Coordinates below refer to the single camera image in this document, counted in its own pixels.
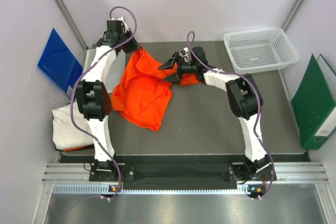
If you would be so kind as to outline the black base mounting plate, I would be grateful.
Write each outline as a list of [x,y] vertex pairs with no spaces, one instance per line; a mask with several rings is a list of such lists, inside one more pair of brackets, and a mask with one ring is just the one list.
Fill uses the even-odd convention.
[[270,180],[273,176],[271,165],[258,173],[253,173],[243,163],[238,164],[133,164],[122,165],[120,172],[114,167],[112,170],[91,168],[89,180],[91,182],[117,182],[121,174],[121,181],[126,182],[153,182],[158,180],[172,180],[184,183],[188,179],[207,179],[215,181],[247,182]]

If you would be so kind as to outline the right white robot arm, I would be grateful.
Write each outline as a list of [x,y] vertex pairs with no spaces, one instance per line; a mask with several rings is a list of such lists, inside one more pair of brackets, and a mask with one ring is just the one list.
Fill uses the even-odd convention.
[[230,177],[238,184],[256,180],[270,165],[261,137],[261,107],[263,99],[250,74],[227,74],[208,64],[201,47],[193,48],[191,55],[187,50],[175,52],[159,70],[173,70],[164,78],[170,83],[182,83],[183,77],[191,74],[197,81],[207,86],[219,88],[227,93],[230,109],[240,122],[245,142],[246,160],[241,165],[232,165]]

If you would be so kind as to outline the aluminium rail frame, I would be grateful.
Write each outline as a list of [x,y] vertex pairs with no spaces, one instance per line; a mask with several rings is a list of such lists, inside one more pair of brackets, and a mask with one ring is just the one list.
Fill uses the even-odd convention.
[[335,223],[335,197],[321,163],[277,163],[262,200],[261,180],[238,185],[223,164],[124,166],[114,182],[90,182],[82,164],[49,164],[33,223]]

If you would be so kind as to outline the translucent plastic sheet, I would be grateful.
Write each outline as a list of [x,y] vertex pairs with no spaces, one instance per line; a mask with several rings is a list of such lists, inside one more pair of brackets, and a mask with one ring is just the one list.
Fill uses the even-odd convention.
[[[96,48],[95,49],[88,49],[86,51],[86,56],[83,61],[83,72],[85,72],[93,62],[95,55],[96,55]],[[120,52],[112,63],[105,80],[105,86],[108,93],[112,93],[114,88],[120,83],[124,69],[125,69],[125,53]]]

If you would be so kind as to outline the blue folder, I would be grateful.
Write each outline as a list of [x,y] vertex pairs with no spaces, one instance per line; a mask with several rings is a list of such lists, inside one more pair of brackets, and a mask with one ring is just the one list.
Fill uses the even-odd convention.
[[55,29],[51,30],[37,67],[69,97],[83,71],[82,65]]

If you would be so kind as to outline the green binder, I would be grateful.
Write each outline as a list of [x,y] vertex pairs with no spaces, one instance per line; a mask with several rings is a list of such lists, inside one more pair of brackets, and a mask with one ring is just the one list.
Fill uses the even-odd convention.
[[335,132],[335,71],[322,55],[311,56],[291,104],[302,148],[318,150]]

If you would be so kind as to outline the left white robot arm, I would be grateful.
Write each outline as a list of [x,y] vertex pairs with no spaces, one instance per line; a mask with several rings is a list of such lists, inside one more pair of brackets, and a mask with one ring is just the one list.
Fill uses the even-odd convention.
[[121,178],[120,169],[113,159],[115,151],[108,127],[112,104],[105,82],[120,51],[130,54],[141,48],[134,38],[100,39],[90,68],[78,81],[75,93],[78,110],[89,125],[89,136],[93,136],[95,147],[94,161],[90,164],[91,182],[116,182]]

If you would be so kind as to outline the white folded t-shirt stack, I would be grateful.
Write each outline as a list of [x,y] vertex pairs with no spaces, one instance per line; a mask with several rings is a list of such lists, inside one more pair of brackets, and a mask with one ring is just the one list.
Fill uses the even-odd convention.
[[70,117],[70,104],[53,109],[53,143],[57,150],[73,151],[93,145],[93,138],[79,131]]

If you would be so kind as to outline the orange t-shirt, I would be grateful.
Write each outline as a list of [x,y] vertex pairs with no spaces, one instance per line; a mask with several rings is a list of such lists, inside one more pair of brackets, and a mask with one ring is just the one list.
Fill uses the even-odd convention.
[[174,74],[176,67],[159,70],[160,65],[144,48],[136,50],[110,96],[114,111],[125,120],[152,131],[160,129],[173,96],[172,84],[164,78]]

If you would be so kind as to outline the white plastic basket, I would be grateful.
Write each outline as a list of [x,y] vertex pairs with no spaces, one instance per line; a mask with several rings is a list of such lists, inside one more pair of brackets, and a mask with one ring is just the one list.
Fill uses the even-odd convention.
[[226,33],[223,41],[236,73],[281,70],[299,61],[288,35],[278,27]]

